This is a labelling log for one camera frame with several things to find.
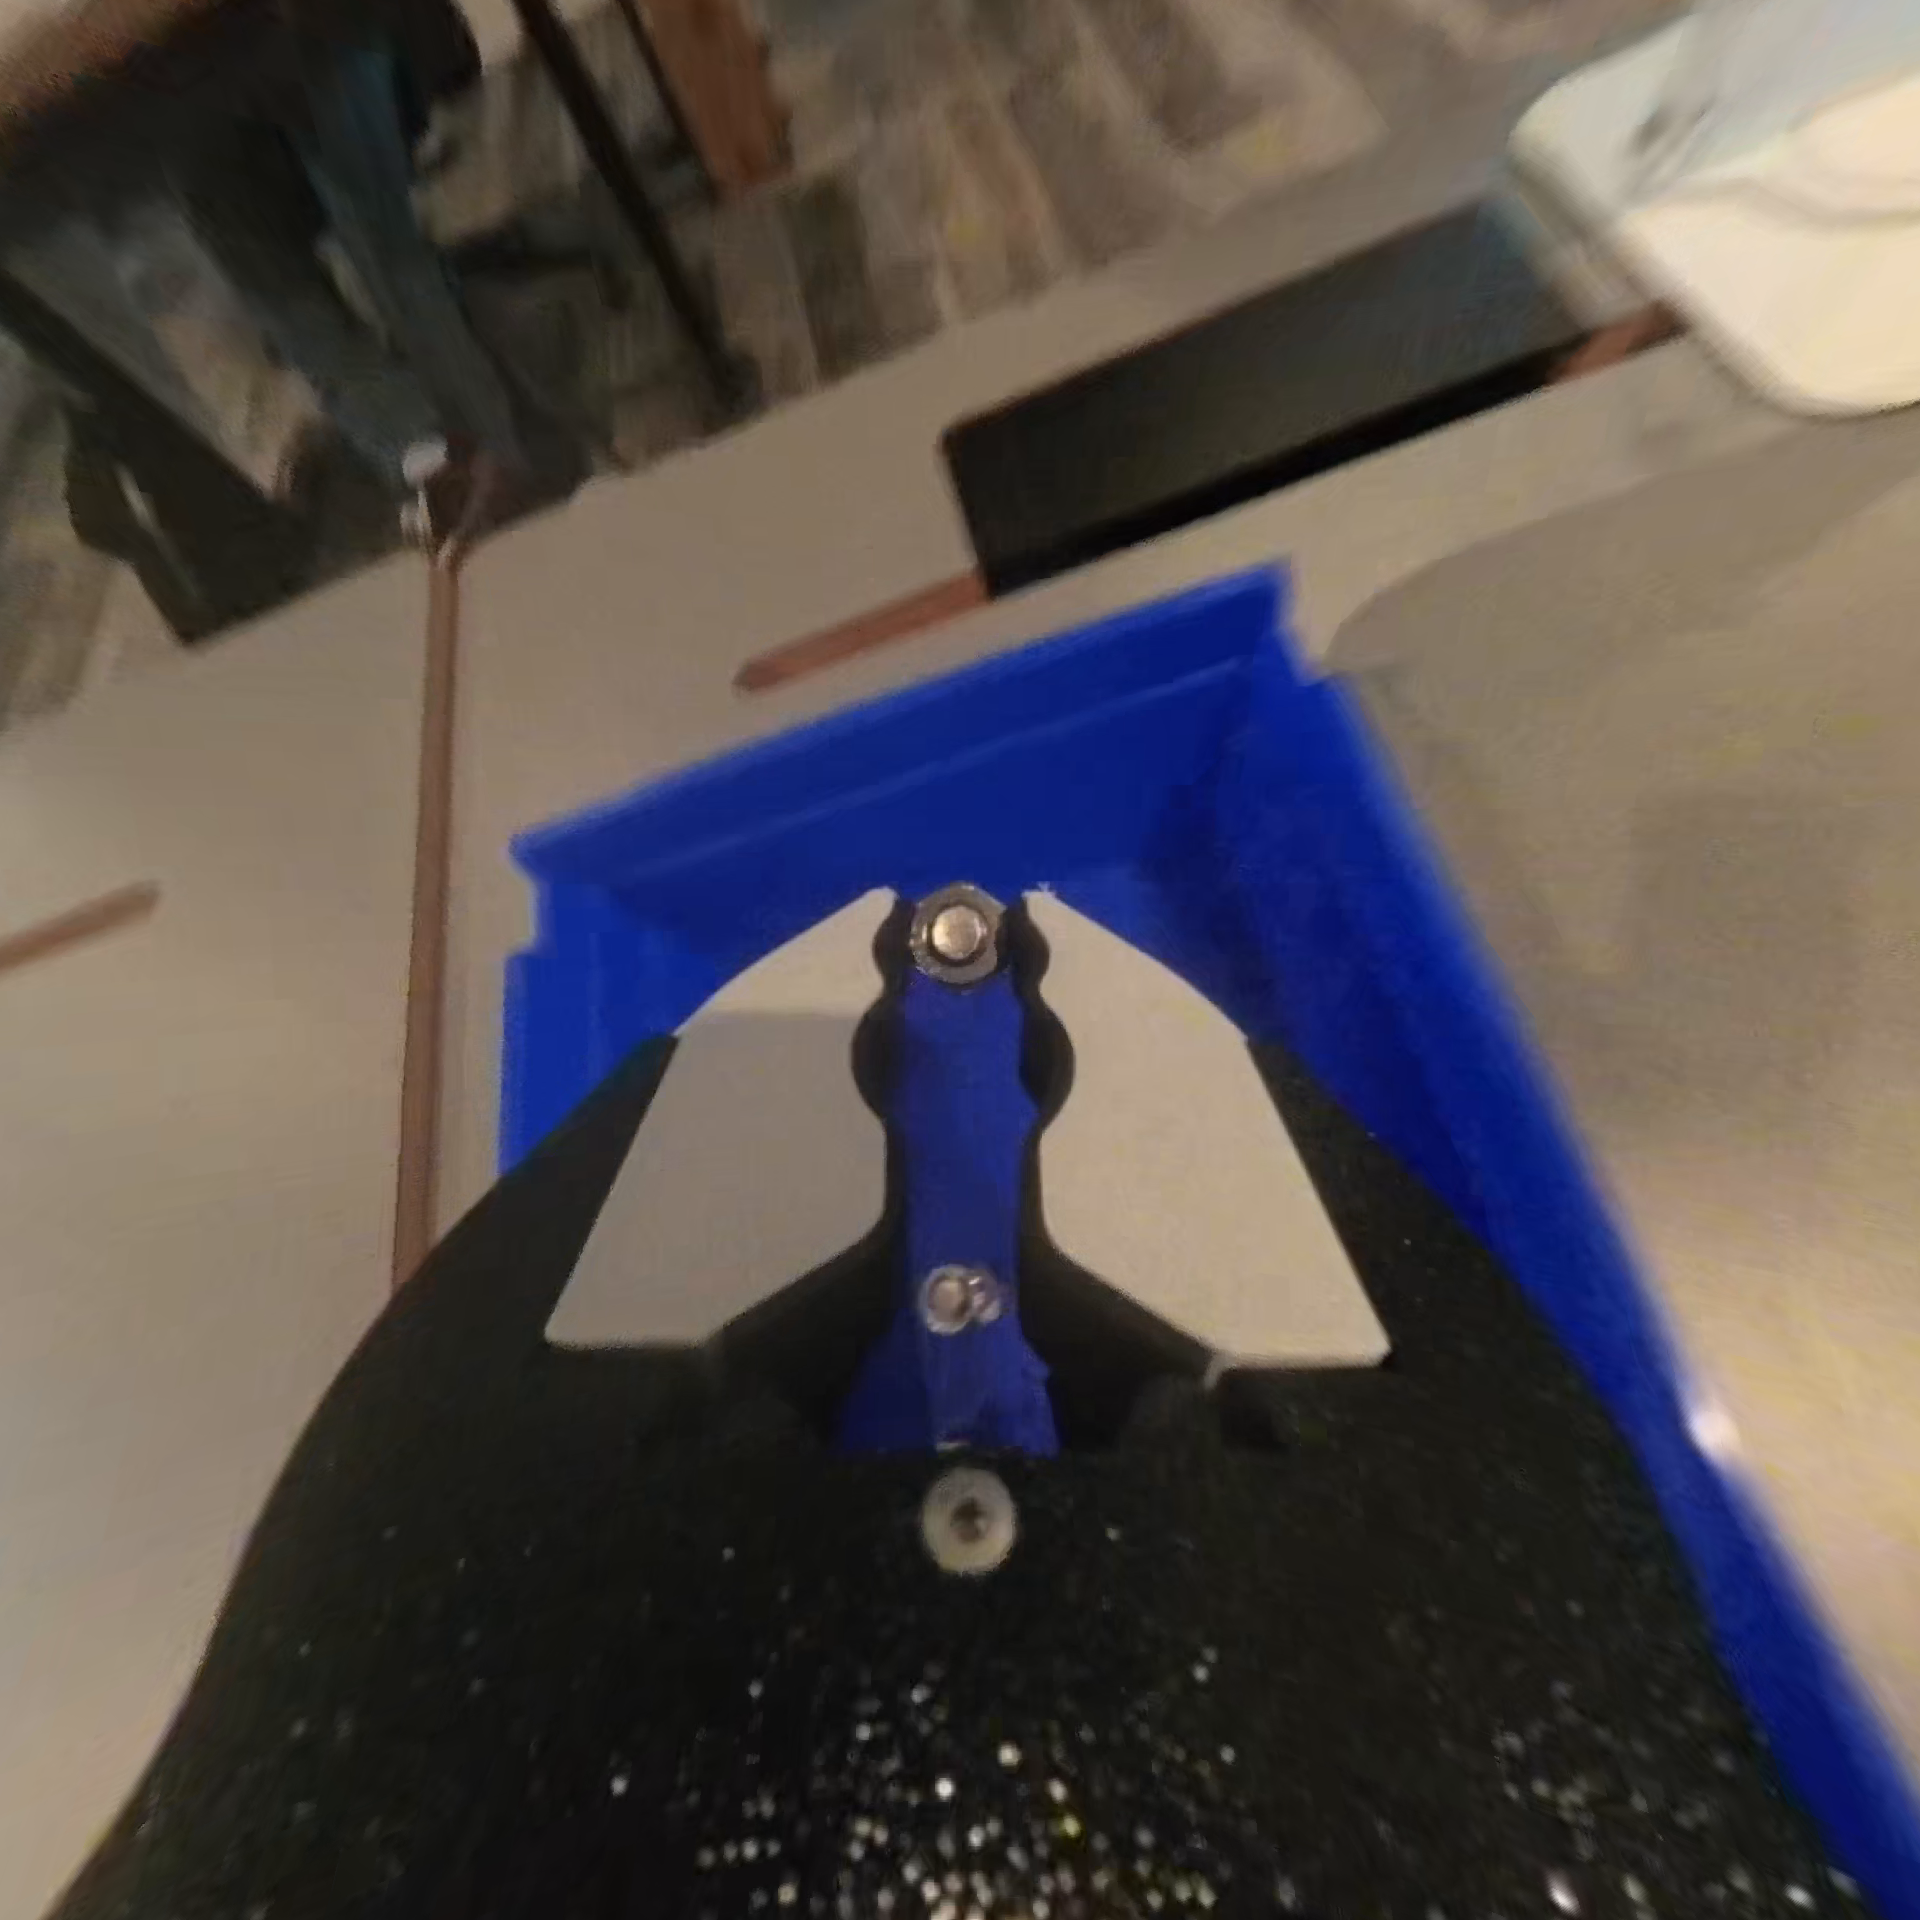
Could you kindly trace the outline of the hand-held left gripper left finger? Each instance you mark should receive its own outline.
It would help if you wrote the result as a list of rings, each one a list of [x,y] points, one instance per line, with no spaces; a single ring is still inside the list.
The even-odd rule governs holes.
[[[839,1431],[899,1284],[892,1147],[859,1052],[896,923],[896,894],[859,894],[678,1027],[552,1347],[694,1355]]]

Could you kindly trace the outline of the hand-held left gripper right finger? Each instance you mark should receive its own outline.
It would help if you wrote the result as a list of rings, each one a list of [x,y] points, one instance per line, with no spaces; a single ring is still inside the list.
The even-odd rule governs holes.
[[[1158,955],[1030,894],[1042,1125],[1023,1331],[1066,1445],[1158,1389],[1370,1373],[1390,1334],[1253,1044]]]

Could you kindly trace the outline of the blue plastic bin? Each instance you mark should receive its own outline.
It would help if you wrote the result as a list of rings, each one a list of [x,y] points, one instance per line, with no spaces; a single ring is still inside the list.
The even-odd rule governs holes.
[[[1245,569],[522,831],[497,1170],[857,894],[1045,889],[1282,1041],[1506,1264],[1635,1450],[1774,1758],[1882,1914],[1915,1787],[1743,1486],[1540,1053],[1351,695]]]

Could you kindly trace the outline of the wooden pillar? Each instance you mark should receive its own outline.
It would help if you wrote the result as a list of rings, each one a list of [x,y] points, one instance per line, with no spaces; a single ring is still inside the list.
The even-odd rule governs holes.
[[[782,180],[790,116],[750,3],[623,5],[659,99],[711,189],[736,201]]]

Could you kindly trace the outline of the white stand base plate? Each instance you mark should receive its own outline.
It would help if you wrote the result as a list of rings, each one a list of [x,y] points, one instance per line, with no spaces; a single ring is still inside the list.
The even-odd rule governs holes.
[[[1692,5],[1553,83],[1508,154],[1765,401],[1915,409],[1915,3]]]

